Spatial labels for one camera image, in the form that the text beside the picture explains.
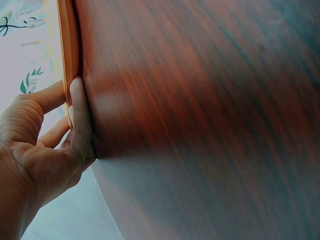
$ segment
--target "wood grain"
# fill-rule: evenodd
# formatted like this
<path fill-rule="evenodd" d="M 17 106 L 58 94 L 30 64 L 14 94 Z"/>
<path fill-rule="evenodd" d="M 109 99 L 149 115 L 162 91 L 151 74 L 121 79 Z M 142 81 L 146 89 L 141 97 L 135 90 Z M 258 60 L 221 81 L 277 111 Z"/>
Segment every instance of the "wood grain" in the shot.
<path fill-rule="evenodd" d="M 125 239 L 320 239 L 318 0 L 75 5 Z"/>

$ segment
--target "light wood edge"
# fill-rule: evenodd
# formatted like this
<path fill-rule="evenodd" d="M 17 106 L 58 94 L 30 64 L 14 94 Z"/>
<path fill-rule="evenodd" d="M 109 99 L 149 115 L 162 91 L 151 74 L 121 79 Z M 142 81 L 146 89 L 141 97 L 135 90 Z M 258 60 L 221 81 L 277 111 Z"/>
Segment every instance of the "light wood edge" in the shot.
<path fill-rule="evenodd" d="M 67 108 L 72 105 L 70 85 L 73 78 L 79 71 L 79 50 L 78 35 L 75 16 L 70 0 L 56 0 L 60 27 L 62 66 L 63 66 L 63 87 Z M 72 128 L 72 121 L 69 112 L 69 125 Z"/>

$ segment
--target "green leaf pattern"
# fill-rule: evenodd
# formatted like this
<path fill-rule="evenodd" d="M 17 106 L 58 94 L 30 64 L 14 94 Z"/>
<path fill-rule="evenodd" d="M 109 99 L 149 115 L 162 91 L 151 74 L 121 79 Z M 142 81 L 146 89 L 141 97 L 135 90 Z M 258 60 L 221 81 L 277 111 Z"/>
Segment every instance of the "green leaf pattern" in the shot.
<path fill-rule="evenodd" d="M 39 76 L 42 75 L 44 72 L 41 70 L 41 67 L 37 70 L 34 69 L 32 74 L 28 72 L 25 79 L 22 80 L 22 83 L 20 85 L 20 90 L 23 94 L 30 94 L 33 93 L 36 90 L 37 83 L 39 81 L 38 78 L 34 78 L 33 76 Z"/>

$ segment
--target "black vine design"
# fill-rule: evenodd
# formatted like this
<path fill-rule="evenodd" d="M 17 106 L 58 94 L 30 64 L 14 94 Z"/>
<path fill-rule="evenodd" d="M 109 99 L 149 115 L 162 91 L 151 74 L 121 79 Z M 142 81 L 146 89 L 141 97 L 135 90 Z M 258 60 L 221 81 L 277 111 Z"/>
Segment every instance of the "black vine design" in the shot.
<path fill-rule="evenodd" d="M 4 24 L 4 25 L 0 25 L 0 33 L 1 33 L 3 30 L 5 30 L 4 33 L 3 33 L 3 35 L 2 35 L 3 37 L 4 37 L 5 35 L 7 35 L 9 28 L 16 28 L 16 29 L 25 29 L 25 28 L 27 28 L 27 26 L 15 26 L 15 25 L 10 25 L 10 24 L 8 24 L 9 20 L 8 20 L 8 18 L 7 18 L 6 16 L 4 16 L 4 17 L 2 17 L 2 18 L 0 18 L 0 19 L 4 19 L 4 20 L 5 20 L 5 24 Z"/>

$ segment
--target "hand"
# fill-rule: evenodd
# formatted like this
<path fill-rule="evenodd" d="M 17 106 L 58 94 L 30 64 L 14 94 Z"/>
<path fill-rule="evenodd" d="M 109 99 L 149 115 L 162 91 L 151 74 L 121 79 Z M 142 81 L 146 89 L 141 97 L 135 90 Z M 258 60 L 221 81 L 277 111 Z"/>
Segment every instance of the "hand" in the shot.
<path fill-rule="evenodd" d="M 82 172 L 95 160 L 81 79 L 72 82 L 70 93 L 73 129 L 58 150 L 54 148 L 69 130 L 67 118 L 39 139 L 38 135 L 44 114 L 65 101 L 62 81 L 43 91 L 18 96 L 0 117 L 0 204 L 9 201 L 10 205 L 25 198 L 23 211 L 28 216 L 22 216 L 27 218 L 21 220 L 25 225 L 23 232 L 39 208 L 76 185 Z"/>

